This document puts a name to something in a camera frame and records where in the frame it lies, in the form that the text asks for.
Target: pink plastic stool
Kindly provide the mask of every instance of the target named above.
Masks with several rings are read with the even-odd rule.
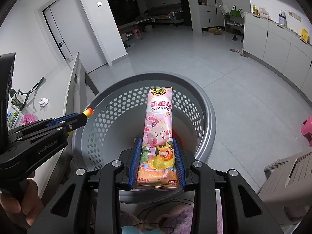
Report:
[[[132,32],[133,32],[134,36],[136,36],[137,38],[141,38],[141,32],[139,29],[134,29],[134,30],[132,30]]]
[[[302,135],[308,139],[309,146],[312,146],[312,116],[307,118],[303,122],[303,126],[301,127],[301,133]]]

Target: black cable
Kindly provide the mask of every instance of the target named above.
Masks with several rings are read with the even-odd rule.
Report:
[[[160,205],[154,206],[150,211],[147,212],[147,214],[145,215],[145,219],[146,219],[146,217],[148,216],[148,214],[149,214],[150,212],[152,212],[154,209],[156,209],[157,207],[162,206],[162,205],[164,205],[164,204],[166,204],[166,203],[168,203],[168,202],[180,202],[180,203],[183,203],[183,204],[187,204],[187,205],[192,206],[192,204],[187,203],[187,202],[182,202],[182,201],[167,201],[167,202],[164,202],[164,203],[162,203],[162,204],[160,204]]]
[[[165,227],[165,226],[162,226],[161,224],[156,223],[156,222],[140,222],[140,223],[137,223],[137,224],[135,224],[135,225],[132,225],[132,227],[135,227],[135,226],[140,225],[140,224],[157,224],[157,225],[159,225],[159,226],[162,227],[162,228],[165,228],[165,229],[172,229],[172,231],[171,231],[169,234],[172,234],[173,231],[174,231],[174,228],[173,228],[173,227]]]
[[[185,200],[185,201],[190,201],[190,202],[193,202],[193,203],[194,203],[194,201],[192,201],[192,200],[188,200],[188,199],[184,199],[184,198],[177,198],[177,199],[171,199],[171,200],[166,201],[166,202],[164,202],[164,203],[158,204],[157,206],[161,206],[161,205],[163,205],[163,204],[166,204],[167,202],[171,202],[171,201],[175,201],[175,200]],[[157,207],[157,206],[151,206],[151,207],[148,207],[148,208],[146,208],[146,209],[143,209],[143,210],[138,214],[137,217],[139,218],[140,215],[141,215],[145,210],[148,210],[148,209],[150,209],[150,208]]]

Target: wall socket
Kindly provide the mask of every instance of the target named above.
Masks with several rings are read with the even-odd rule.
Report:
[[[288,11],[288,14],[301,22],[301,17],[298,16],[296,13]]]

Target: candy package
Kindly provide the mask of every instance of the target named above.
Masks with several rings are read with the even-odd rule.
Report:
[[[172,88],[149,91],[137,188],[175,189],[171,116]]]

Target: human hand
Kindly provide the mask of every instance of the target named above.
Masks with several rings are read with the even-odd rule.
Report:
[[[29,178],[33,178],[35,173],[32,173]],[[27,180],[27,187],[22,203],[10,195],[0,193],[0,204],[6,211],[11,221],[17,225],[14,214],[22,212],[26,216],[26,222],[31,226],[41,211],[44,209],[41,199],[38,196],[38,186],[32,179]]]

